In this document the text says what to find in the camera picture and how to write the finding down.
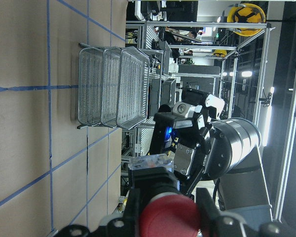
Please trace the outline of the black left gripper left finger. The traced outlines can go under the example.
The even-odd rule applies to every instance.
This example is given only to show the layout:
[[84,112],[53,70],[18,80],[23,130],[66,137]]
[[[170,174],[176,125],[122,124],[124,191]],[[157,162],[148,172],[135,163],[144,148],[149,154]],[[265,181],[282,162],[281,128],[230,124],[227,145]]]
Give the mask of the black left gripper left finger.
[[140,189],[131,189],[125,211],[122,216],[124,226],[122,227],[123,237],[138,237],[139,231],[139,216],[140,216]]

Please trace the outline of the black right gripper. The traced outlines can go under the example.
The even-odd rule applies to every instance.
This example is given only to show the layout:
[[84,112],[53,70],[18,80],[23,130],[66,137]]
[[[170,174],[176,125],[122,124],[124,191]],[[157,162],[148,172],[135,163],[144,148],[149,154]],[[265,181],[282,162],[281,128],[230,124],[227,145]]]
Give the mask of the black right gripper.
[[[182,118],[203,118],[202,105],[182,101],[175,104],[172,114]],[[212,123],[175,128],[178,138],[174,157],[174,174],[179,180],[214,180],[233,168],[233,127],[229,123]]]

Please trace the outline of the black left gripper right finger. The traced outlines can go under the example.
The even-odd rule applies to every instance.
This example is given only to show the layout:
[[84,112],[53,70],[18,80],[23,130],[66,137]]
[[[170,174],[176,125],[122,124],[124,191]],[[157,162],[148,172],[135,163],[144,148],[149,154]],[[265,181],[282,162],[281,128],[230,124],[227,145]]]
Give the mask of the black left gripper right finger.
[[217,221],[220,217],[206,188],[196,189],[196,204],[200,213],[200,231],[203,237],[218,237]]

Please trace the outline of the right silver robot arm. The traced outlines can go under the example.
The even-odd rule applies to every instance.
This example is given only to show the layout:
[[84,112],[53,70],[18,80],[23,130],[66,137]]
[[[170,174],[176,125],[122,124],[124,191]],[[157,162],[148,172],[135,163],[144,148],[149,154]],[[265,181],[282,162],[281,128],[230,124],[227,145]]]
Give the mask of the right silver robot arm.
[[213,199],[221,210],[237,213],[253,226],[270,221],[259,130],[243,118],[211,121],[204,111],[184,102],[173,108],[173,130],[179,137],[175,175],[181,193],[189,196],[199,181],[213,180]]

